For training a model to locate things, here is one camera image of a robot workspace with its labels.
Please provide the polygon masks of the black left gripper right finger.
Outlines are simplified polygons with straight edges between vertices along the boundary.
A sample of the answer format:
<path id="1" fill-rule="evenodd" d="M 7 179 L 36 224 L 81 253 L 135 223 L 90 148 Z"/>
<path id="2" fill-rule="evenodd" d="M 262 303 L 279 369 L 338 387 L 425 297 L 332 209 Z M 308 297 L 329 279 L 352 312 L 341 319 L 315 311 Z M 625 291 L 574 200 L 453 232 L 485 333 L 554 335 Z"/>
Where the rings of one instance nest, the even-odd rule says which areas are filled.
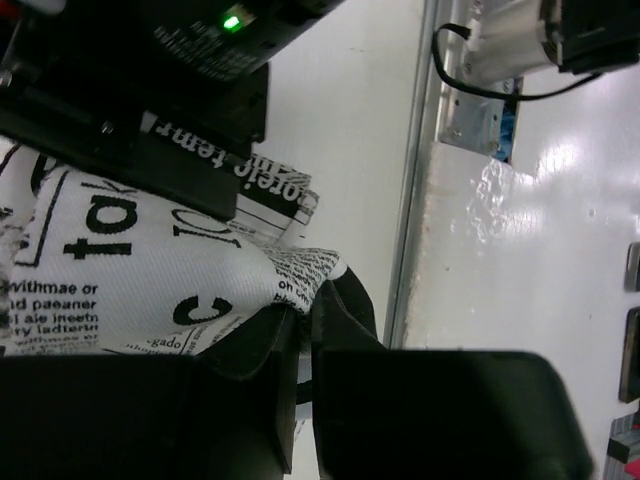
<path id="1" fill-rule="evenodd" d="M 311 310 L 313 427 L 324 479 L 588 479 L 565 386 L 521 351 L 399 350 L 361 322 L 353 274 Z"/>

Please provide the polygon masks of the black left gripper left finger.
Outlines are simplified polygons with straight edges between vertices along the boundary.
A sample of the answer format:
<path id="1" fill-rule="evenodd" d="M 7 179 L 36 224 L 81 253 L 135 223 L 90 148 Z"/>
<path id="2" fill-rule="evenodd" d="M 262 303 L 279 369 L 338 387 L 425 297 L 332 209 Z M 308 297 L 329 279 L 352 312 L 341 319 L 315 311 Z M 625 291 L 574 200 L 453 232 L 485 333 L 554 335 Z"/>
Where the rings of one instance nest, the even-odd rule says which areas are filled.
<path id="1" fill-rule="evenodd" d="M 281 479 L 297 315 L 268 307 L 197 356 L 6 357 L 5 479 Z"/>

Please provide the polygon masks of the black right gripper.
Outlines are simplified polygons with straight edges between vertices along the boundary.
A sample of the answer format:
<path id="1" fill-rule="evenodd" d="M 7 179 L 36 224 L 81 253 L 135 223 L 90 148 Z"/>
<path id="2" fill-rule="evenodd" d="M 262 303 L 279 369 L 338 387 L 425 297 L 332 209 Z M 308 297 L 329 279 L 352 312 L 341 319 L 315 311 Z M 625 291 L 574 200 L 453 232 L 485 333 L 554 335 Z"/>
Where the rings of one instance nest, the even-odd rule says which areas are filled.
<path id="1" fill-rule="evenodd" d="M 270 60 L 333 1 L 5 1 L 1 133 L 219 220 L 265 138 Z"/>

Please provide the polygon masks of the newspaper print trousers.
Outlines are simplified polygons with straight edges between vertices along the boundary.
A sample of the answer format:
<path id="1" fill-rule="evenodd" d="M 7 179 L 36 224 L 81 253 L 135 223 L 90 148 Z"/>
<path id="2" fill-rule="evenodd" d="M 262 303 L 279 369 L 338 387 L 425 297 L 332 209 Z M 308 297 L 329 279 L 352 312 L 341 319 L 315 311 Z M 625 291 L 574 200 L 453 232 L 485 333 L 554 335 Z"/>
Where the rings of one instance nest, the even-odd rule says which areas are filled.
<path id="1" fill-rule="evenodd" d="M 236 214 L 173 201 L 1 143 L 1 350 L 198 355 L 262 308 L 308 313 L 347 264 L 302 248 L 308 175 L 254 156 Z"/>

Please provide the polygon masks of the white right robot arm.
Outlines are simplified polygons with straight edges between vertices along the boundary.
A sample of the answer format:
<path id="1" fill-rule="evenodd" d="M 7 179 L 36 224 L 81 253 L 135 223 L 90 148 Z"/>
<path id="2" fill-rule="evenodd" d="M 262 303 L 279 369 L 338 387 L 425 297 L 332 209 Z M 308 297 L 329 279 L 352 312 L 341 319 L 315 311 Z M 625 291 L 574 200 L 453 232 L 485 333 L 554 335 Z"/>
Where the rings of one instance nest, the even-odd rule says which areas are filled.
<path id="1" fill-rule="evenodd" d="M 5 1 L 1 133 L 78 169 L 227 221 L 266 128 L 269 62 L 333 1 Z M 635 1 L 483 2 L 464 25 L 455 90 L 547 66 L 591 82 L 639 60 Z"/>

